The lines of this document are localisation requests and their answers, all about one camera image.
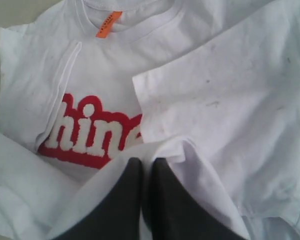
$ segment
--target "neckline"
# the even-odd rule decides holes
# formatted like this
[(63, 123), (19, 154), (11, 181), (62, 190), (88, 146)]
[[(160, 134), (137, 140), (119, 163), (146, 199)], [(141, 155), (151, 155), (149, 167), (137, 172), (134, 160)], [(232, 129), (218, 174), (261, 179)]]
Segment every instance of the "neckline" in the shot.
[(148, 35), (159, 27), (172, 21), (183, 9), (183, 0), (174, 0), (172, 6), (165, 12), (153, 15), (137, 25), (119, 32), (111, 32), (106, 38), (96, 37), (99, 28), (88, 18), (84, 0), (73, 0), (75, 11), (83, 32), (102, 44), (128, 44)]

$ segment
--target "clothing label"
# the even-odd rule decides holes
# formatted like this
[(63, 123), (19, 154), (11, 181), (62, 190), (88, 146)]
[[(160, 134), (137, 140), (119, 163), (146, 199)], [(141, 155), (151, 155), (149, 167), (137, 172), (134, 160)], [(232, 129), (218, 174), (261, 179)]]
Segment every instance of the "clothing label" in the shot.
[(115, 21), (120, 18), (122, 11), (114, 11), (111, 13), (106, 20), (103, 22), (99, 32), (96, 34), (97, 38), (105, 39), (111, 31), (111, 28)]
[(101, 169), (124, 149), (143, 142), (141, 114), (129, 118), (104, 111), (97, 96), (85, 97), (77, 109), (73, 102), (66, 93), (53, 129), (38, 150), (41, 155)]

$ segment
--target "red graphic print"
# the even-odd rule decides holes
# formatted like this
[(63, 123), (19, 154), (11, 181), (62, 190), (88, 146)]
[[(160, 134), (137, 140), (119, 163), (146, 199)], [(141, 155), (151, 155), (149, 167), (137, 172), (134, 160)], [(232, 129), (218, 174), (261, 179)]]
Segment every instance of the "red graphic print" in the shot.
[(142, 142), (142, 115), (129, 118), (120, 112), (103, 111), (100, 99), (87, 96), (73, 108), (65, 94), (54, 127), (39, 153), (61, 161), (101, 169), (125, 148)]

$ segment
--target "white t-shirt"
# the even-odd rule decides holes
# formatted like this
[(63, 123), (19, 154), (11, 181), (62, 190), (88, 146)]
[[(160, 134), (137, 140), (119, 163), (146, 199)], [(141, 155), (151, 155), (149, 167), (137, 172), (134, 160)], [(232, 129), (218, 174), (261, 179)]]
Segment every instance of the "white t-shirt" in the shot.
[[(92, 4), (68, 0), (2, 29), (0, 131), (68, 161), (47, 159), (82, 185), (141, 142), (142, 114), (145, 143), (194, 139), (249, 236), (228, 227), (250, 239), (300, 239), (300, 1), (265, 3), (153, 2), (141, 7), (152, 17), (98, 39)], [(202, 193), (214, 188), (204, 174), (173, 171), (206, 208)], [(217, 199), (209, 202), (218, 209)]]

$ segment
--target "orange tag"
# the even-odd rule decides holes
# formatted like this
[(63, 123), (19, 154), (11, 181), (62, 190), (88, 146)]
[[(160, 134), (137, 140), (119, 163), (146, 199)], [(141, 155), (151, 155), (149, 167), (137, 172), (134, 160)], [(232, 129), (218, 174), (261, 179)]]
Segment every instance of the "orange tag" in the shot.
[(114, 11), (111, 13), (103, 22), (99, 32), (96, 34), (96, 37), (105, 39), (110, 33), (113, 24), (118, 20), (118, 18), (120, 18), (121, 14), (122, 11)]

